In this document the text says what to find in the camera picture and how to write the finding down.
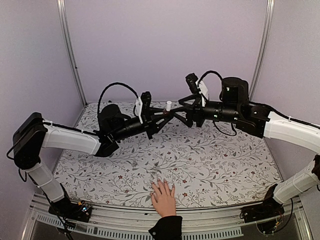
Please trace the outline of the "red nail polish bottle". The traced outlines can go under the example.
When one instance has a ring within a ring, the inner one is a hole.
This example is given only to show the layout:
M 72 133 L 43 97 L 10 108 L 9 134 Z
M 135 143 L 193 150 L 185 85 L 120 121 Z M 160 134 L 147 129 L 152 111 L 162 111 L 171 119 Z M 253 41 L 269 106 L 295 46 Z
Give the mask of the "red nail polish bottle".
M 167 111 L 166 109 L 164 109 L 164 110 L 162 111 L 162 113 L 163 113 L 163 115 L 164 115 L 165 117 L 169 117 L 169 116 L 170 116 L 170 111 Z

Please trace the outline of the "black sleeved forearm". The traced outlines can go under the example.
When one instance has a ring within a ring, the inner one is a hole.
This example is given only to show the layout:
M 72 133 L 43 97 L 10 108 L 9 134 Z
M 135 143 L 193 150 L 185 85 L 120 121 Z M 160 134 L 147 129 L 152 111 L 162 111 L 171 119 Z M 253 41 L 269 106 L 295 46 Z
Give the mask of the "black sleeved forearm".
M 162 217 L 148 232 L 154 240 L 181 240 L 182 221 L 177 215 Z

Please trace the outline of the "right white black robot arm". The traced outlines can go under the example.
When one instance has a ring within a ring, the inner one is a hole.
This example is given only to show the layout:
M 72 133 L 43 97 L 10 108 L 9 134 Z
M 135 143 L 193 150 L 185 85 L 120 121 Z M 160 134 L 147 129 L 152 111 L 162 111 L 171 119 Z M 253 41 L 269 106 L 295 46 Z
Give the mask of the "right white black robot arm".
M 259 206 L 262 218 L 269 218 L 289 199 L 320 183 L 320 127 L 286 116 L 273 107 L 249 100 L 249 85 L 238 77 L 221 79 L 219 101 L 209 101 L 201 90 L 202 80 L 186 78 L 192 95 L 179 100 L 174 116 L 191 127 L 201 127 L 206 120 L 235 124 L 235 127 L 258 138 L 285 141 L 315 153 L 314 159 L 289 179 L 271 187 Z

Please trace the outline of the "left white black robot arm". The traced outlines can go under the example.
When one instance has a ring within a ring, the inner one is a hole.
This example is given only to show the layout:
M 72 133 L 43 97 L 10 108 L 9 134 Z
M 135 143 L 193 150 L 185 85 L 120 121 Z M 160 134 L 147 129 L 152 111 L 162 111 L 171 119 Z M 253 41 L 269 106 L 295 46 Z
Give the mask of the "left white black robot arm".
M 99 129 L 89 132 L 46 122 L 40 113 L 34 112 L 15 132 L 13 146 L 7 152 L 13 155 L 7 158 L 35 181 L 63 217 L 70 217 L 75 211 L 74 205 L 41 162 L 41 149 L 65 149 L 105 158 L 114 153 L 119 148 L 118 142 L 125 138 L 146 132 L 151 139 L 173 117 L 172 111 L 153 107 L 140 107 L 139 116 L 130 117 L 121 113 L 118 105 L 109 104 L 97 115 Z

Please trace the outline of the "person's hand with painted nails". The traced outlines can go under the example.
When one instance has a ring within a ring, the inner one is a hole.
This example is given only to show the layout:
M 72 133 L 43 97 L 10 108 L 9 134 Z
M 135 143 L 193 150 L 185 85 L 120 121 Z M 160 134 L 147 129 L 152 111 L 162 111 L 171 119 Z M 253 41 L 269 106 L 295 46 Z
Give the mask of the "person's hand with painted nails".
M 153 208 L 162 217 L 172 217 L 177 215 L 175 185 L 169 188 L 166 180 L 157 180 L 151 184 L 153 192 L 150 194 Z

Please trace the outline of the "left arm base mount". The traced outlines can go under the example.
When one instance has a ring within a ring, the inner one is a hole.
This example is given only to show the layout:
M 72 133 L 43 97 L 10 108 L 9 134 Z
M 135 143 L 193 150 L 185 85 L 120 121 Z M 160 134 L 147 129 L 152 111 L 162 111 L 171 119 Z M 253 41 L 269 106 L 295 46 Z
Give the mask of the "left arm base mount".
M 57 202 L 49 201 L 48 212 L 61 218 L 88 223 L 92 215 L 92 205 L 83 200 L 73 203 L 70 200 L 63 199 Z

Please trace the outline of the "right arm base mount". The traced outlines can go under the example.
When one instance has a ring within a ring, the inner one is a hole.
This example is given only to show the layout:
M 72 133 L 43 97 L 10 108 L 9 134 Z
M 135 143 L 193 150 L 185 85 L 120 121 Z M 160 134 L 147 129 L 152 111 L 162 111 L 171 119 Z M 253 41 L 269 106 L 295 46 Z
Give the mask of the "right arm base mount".
M 273 218 L 257 224 L 257 229 L 264 235 L 274 234 L 282 223 L 285 210 L 283 205 L 273 199 L 273 194 L 268 193 L 262 203 L 245 206 L 241 209 L 239 218 L 245 223 L 256 222 Z

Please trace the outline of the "right aluminium frame post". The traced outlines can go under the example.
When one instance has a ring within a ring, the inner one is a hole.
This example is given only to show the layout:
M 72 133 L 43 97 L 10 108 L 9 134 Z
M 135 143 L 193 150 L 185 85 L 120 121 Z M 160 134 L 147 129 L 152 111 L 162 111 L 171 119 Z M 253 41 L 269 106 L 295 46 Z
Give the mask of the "right aluminium frame post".
M 251 87 L 249 89 L 250 100 L 254 99 L 254 95 L 258 87 L 258 82 L 259 82 L 260 74 L 262 71 L 263 62 L 264 62 L 265 54 L 267 51 L 268 40 L 269 40 L 271 28 L 272 28 L 274 8 L 275 8 L 275 0 L 267 0 L 259 51 L 258 51 L 257 60 L 256 60 L 256 64 L 255 64 L 255 68 L 252 76 Z

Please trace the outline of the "aluminium frame post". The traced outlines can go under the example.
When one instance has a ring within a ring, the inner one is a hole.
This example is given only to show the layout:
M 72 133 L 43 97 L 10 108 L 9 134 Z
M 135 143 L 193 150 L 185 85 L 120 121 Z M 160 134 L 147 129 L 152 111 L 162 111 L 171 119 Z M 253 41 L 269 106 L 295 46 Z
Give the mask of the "aluminium frame post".
M 69 30 L 68 18 L 67 18 L 67 11 L 66 11 L 66 1 L 65 0 L 57 0 L 57 9 L 59 15 L 59 21 L 61 25 L 62 35 L 65 42 L 65 47 L 71 67 L 71 72 L 73 75 L 74 83 L 76 90 L 78 92 L 81 104 L 86 107 L 88 105 L 85 91 L 81 82 L 80 74 L 78 71 L 78 65 L 74 54 L 71 34 Z
M 254 95 L 258 87 L 258 82 L 259 82 L 260 74 L 262 71 L 263 62 L 264 62 L 265 54 L 267 51 L 268 40 L 269 40 L 271 28 L 272 28 L 274 8 L 275 8 L 275 0 L 267 0 L 259 51 L 258 51 L 257 60 L 256 60 L 256 64 L 255 64 L 255 68 L 252 76 L 251 87 L 249 89 L 250 100 L 254 99 Z

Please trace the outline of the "left aluminium frame post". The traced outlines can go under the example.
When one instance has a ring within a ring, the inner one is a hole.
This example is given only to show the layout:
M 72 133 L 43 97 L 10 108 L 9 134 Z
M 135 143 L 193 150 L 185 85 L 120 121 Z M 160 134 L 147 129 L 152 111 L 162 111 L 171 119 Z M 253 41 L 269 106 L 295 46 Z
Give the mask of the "left aluminium frame post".
M 78 65 L 74 54 L 71 34 L 69 30 L 68 18 L 67 18 L 67 11 L 66 11 L 66 1 L 65 0 L 57 0 L 57 9 L 59 15 L 59 21 L 61 25 L 62 35 L 65 42 L 65 47 L 71 67 L 71 72 L 73 75 L 74 83 L 76 90 L 78 92 L 81 104 L 86 107 L 88 105 L 85 91 L 81 82 L 80 74 L 78 71 Z

